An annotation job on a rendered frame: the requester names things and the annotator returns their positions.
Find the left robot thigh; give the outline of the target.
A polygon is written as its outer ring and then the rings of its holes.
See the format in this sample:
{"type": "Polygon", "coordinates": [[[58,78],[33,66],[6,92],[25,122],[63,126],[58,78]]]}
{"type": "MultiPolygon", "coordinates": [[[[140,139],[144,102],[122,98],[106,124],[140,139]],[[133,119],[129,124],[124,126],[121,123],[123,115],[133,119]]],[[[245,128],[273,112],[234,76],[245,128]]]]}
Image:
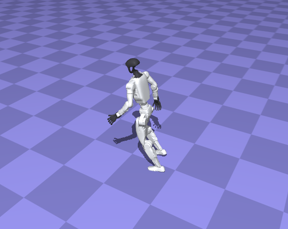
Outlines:
{"type": "Polygon", "coordinates": [[[136,133],[143,147],[145,143],[149,143],[152,147],[153,146],[152,141],[146,140],[146,127],[145,127],[146,124],[147,124],[146,114],[141,114],[140,117],[137,117],[135,123],[136,133]]]}

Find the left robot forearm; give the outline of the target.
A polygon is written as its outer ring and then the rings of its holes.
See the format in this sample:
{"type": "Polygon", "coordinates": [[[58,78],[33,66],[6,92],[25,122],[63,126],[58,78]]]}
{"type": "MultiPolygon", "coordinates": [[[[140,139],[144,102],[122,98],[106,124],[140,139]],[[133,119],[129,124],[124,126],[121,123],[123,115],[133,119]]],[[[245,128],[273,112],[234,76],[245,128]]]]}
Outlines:
{"type": "Polygon", "coordinates": [[[116,113],[116,116],[119,117],[123,115],[125,112],[127,112],[129,110],[128,106],[129,106],[129,103],[125,102],[124,106],[116,113]]]}

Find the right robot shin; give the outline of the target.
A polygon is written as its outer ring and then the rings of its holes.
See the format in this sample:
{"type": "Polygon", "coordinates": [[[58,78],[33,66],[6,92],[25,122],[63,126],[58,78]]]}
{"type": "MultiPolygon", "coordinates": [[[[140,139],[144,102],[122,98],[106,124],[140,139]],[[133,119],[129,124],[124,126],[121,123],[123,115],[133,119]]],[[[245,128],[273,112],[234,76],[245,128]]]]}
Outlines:
{"type": "MultiPolygon", "coordinates": [[[[150,126],[149,126],[150,127],[150,126]]],[[[151,128],[151,127],[150,127],[151,128]]],[[[156,135],[155,135],[155,133],[154,133],[154,131],[151,129],[151,132],[149,133],[149,134],[146,134],[146,137],[150,140],[150,141],[152,141],[152,143],[154,144],[154,146],[158,149],[158,151],[161,151],[161,146],[160,146],[160,144],[159,144],[159,142],[158,142],[158,140],[157,140],[157,137],[156,137],[156,135]]]]}

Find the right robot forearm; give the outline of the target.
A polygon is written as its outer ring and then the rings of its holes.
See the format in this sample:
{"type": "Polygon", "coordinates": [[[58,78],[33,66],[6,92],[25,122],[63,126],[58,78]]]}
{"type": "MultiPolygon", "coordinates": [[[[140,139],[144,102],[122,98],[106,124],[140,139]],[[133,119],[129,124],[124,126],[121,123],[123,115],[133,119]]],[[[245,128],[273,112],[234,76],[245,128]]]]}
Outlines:
{"type": "Polygon", "coordinates": [[[153,91],[154,100],[157,100],[157,97],[158,97],[158,87],[157,87],[155,90],[152,90],[152,91],[153,91]]]}

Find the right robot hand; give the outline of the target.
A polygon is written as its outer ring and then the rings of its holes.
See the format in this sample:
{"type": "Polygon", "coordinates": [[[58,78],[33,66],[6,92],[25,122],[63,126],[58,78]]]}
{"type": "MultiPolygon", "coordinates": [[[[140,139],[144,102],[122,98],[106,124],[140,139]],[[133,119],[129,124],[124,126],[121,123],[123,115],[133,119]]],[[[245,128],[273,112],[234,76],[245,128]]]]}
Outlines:
{"type": "Polygon", "coordinates": [[[161,110],[161,103],[159,101],[159,97],[157,97],[157,100],[154,100],[153,106],[154,106],[154,104],[155,104],[155,109],[157,107],[157,110],[161,110]],[[159,109],[158,109],[158,107],[159,107],[159,109]]]}

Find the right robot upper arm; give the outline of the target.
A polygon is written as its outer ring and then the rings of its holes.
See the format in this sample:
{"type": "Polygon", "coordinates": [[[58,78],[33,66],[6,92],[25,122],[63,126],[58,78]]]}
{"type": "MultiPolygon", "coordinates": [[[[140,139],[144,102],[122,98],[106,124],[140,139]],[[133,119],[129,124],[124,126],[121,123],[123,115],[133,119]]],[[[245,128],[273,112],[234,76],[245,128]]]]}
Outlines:
{"type": "Polygon", "coordinates": [[[148,80],[148,83],[151,84],[151,89],[152,90],[155,90],[157,88],[157,83],[154,81],[154,79],[149,75],[149,72],[145,71],[143,72],[145,73],[146,77],[147,77],[147,80],[148,80]]]}

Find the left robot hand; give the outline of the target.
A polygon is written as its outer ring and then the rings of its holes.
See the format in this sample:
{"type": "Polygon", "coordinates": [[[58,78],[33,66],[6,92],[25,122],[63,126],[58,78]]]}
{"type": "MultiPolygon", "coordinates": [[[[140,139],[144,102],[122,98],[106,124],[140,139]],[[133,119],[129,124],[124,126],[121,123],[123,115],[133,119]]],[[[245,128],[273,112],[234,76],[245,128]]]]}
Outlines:
{"type": "Polygon", "coordinates": [[[113,124],[113,122],[116,121],[117,118],[121,117],[121,116],[117,117],[117,116],[116,116],[116,113],[113,114],[113,115],[108,115],[108,116],[110,116],[110,117],[109,117],[107,120],[108,120],[108,122],[109,122],[111,125],[113,124]],[[110,119],[110,120],[109,120],[109,119],[110,119]],[[112,123],[111,123],[111,122],[112,122],[112,123]]]}

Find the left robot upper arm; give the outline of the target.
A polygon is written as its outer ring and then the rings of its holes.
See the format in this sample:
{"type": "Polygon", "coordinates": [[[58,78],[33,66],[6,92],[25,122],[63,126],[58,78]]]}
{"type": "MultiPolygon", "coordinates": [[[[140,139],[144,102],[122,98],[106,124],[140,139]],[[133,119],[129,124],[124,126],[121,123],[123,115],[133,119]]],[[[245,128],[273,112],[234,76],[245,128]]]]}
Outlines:
{"type": "Polygon", "coordinates": [[[126,84],[127,90],[127,102],[129,103],[128,108],[133,107],[133,97],[134,97],[135,81],[130,81],[126,84]]]}

